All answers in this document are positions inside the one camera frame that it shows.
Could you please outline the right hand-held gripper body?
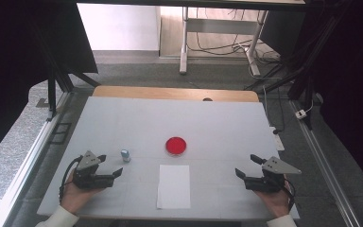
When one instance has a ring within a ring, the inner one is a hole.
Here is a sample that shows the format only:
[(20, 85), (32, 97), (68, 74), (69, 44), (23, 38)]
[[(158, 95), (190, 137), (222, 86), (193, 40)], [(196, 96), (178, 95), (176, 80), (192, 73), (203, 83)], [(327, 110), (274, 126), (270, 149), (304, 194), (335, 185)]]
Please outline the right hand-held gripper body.
[(244, 180), (248, 190), (277, 193), (285, 186), (285, 174), (301, 174), (302, 172), (285, 161), (277, 157), (265, 159), (260, 165), (262, 167), (263, 176), (260, 178), (247, 177)]

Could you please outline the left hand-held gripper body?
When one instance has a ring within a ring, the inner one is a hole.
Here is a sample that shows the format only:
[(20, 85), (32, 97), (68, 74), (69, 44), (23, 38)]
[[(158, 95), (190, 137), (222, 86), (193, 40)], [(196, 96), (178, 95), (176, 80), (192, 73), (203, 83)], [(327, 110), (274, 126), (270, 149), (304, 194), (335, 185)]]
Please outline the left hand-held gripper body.
[(98, 175), (96, 173), (101, 164), (90, 150), (81, 158), (73, 173), (73, 183), (80, 189), (98, 189), (113, 186), (112, 174)]

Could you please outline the person's right hand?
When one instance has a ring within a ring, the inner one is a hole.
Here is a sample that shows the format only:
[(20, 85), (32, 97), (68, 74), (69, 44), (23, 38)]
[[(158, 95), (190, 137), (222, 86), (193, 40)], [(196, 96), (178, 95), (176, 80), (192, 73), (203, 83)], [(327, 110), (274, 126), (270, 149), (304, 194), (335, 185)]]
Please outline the person's right hand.
[(288, 183), (285, 183), (284, 188), (277, 193), (255, 191), (255, 194), (261, 199), (266, 208), (275, 218), (281, 218), (290, 214), (290, 198), (288, 196), (288, 192), (289, 186)]

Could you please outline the person's left hand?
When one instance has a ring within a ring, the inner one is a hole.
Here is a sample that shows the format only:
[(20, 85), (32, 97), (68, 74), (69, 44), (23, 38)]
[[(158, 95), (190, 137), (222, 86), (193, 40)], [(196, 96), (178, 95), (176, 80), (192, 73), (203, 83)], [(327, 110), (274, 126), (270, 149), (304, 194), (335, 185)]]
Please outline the person's left hand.
[(65, 182), (63, 196), (60, 206), (69, 213), (75, 215), (87, 202), (97, 193), (101, 192), (102, 188), (98, 189), (80, 189), (73, 183), (73, 173), (70, 173)]

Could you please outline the white paper sheet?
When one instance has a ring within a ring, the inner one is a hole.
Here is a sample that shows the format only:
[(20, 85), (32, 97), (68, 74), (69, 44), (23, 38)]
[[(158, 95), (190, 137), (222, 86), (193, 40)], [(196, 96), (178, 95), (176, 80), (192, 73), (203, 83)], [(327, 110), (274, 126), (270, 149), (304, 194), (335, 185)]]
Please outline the white paper sheet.
[(189, 209), (190, 171), (189, 166), (160, 165), (157, 190), (159, 209)]

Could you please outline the round red ink pad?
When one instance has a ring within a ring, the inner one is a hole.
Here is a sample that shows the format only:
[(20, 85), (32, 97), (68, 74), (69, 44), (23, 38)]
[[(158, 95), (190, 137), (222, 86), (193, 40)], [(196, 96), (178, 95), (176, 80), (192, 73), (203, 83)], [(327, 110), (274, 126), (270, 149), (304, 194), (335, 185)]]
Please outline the round red ink pad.
[(187, 144), (181, 137), (175, 136), (165, 142), (165, 150), (169, 155), (180, 156), (186, 151)]

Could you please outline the black metal stand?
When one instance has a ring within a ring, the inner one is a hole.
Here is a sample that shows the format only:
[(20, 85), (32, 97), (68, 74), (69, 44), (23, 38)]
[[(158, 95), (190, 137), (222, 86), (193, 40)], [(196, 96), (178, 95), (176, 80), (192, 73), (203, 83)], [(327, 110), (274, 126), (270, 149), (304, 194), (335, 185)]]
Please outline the black metal stand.
[[(294, 84), (287, 92), (287, 97), (291, 100), (297, 100), (304, 93), (303, 109), (308, 118), (313, 107), (313, 79), (310, 71), (314, 68), (314, 63), (322, 49), (352, 2), (353, 0), (322, 0), (322, 3), (310, 3), (307, 7), (303, 7), (302, 11), (308, 14), (319, 12), (319, 19), (315, 23), (312, 35), (292, 56), (296, 63), (293, 69), (284, 78), (263, 87), (259, 95), (265, 96), (267, 93), (293, 81)], [(312, 128), (309, 118), (304, 123)]]
[(70, 80), (68, 74), (73, 74), (77, 78), (85, 81), (87, 84), (93, 86), (94, 88), (99, 86), (100, 83), (89, 78), (84, 73), (78, 72), (70, 68), (66, 64), (60, 64), (55, 58), (50, 46), (46, 42), (41, 31), (35, 27), (31, 26), (35, 40), (39, 45), (39, 48), (45, 56), (45, 60), (48, 66), (48, 115), (47, 121), (52, 121), (57, 114), (57, 100), (56, 100), (56, 83), (59, 84), (60, 88), (64, 92), (71, 92), (74, 89), (73, 82)]

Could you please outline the black curtain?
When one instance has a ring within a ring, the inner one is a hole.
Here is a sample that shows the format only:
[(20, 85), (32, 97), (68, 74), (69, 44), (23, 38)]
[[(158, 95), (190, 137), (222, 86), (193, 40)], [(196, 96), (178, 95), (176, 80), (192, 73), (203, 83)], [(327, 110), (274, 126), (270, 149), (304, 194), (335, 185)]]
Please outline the black curtain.
[(76, 2), (0, 0), (0, 143), (31, 87), (53, 72), (96, 71)]
[(290, 70), (304, 68), (292, 92), (308, 80), (323, 97), (320, 114), (363, 171), (363, 0), (304, 0)]

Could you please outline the aluminium rail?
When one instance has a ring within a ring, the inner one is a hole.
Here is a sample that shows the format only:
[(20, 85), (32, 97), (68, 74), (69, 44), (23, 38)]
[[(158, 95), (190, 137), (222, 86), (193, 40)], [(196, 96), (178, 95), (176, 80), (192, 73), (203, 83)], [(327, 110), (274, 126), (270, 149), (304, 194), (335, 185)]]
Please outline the aluminium rail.
[(328, 201), (317, 212), (320, 215), (320, 222), (324, 223), (327, 227), (332, 227), (333, 225), (337, 227), (363, 227), (347, 193), (343, 190), (335, 171), (327, 160), (320, 140), (314, 131), (310, 130), (302, 120), (296, 116), (294, 118), (302, 131), (305, 142), (329, 191)]
[(50, 139), (72, 97), (58, 95), (58, 113), (49, 121), (43, 95), (32, 93), (0, 144), (0, 227), (34, 227), (47, 219), (37, 211), (60, 158), (49, 156)]

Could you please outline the white metal desk frame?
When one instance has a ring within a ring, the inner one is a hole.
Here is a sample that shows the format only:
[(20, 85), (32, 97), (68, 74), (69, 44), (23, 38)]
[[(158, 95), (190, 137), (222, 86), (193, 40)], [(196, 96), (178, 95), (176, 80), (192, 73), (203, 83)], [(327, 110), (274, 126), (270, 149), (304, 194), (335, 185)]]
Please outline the white metal desk frame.
[(235, 34), (251, 35), (252, 40), (249, 47), (244, 47), (243, 51), (249, 62), (249, 67), (255, 77), (260, 75), (259, 68), (255, 62), (254, 51), (258, 43), (263, 25), (268, 11), (259, 10), (256, 21), (237, 21), (220, 19), (190, 18), (188, 7), (182, 8), (182, 43), (180, 56), (180, 74), (187, 72), (187, 34), (196, 33), (215, 33), (215, 34)]

